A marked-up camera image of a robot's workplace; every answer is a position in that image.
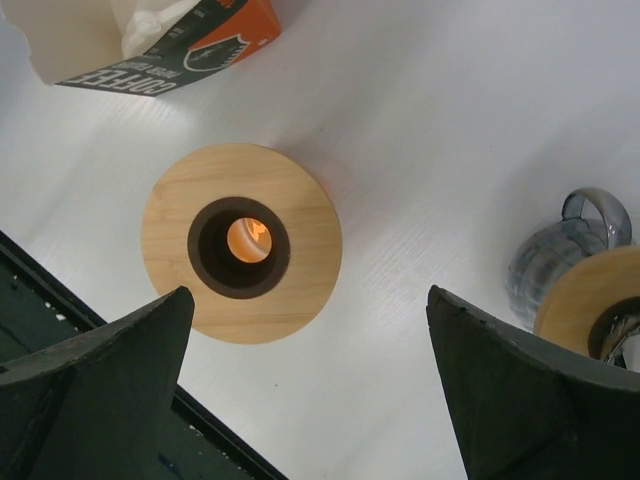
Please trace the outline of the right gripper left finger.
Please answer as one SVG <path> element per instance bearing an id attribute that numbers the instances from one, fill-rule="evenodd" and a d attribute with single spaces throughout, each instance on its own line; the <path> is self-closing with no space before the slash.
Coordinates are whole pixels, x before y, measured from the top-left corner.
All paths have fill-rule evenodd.
<path id="1" fill-rule="evenodd" d="M 151 478 L 193 314 L 179 287 L 2 364 L 2 478 Z"/>

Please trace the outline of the grey ribbed glass dripper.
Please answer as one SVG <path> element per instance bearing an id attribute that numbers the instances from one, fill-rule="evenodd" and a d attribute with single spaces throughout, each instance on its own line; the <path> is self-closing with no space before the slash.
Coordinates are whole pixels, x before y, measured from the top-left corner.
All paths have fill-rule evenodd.
<path id="1" fill-rule="evenodd" d="M 612 366 L 628 370 L 624 358 L 624 343 L 639 334 L 639 313 L 616 314 L 605 335 L 600 348 L 599 360 Z"/>

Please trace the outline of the grey glass server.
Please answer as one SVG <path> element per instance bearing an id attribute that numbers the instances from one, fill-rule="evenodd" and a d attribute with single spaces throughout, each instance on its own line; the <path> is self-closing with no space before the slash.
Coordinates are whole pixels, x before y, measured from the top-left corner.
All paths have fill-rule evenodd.
<path id="1" fill-rule="evenodd" d="M 560 220 L 528 237 L 506 270 L 505 289 L 511 311 L 525 330 L 552 286 L 581 261 L 633 242 L 631 218 L 608 191 L 583 187 L 564 200 Z"/>

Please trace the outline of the orange glass beaker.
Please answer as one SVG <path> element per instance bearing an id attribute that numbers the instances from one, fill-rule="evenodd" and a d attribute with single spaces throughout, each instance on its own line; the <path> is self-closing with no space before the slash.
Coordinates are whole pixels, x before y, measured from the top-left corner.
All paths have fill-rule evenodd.
<path id="1" fill-rule="evenodd" d="M 245 263 L 259 263 L 271 253 L 272 237 L 266 225 L 257 219 L 235 220 L 227 231 L 230 252 Z"/>

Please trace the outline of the orange filter box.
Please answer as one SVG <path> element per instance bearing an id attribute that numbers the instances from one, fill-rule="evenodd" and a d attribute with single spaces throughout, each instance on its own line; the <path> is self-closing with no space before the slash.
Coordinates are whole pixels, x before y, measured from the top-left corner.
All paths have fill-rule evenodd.
<path id="1" fill-rule="evenodd" d="M 275 40 L 268 1 L 4 1 L 48 85 L 156 97 Z"/>

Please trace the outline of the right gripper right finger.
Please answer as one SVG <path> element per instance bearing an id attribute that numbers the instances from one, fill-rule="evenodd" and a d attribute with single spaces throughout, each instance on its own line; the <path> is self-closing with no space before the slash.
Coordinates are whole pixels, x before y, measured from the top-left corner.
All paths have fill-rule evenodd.
<path id="1" fill-rule="evenodd" d="M 636 479 L 639 376 L 432 286 L 426 316 L 470 479 Z"/>

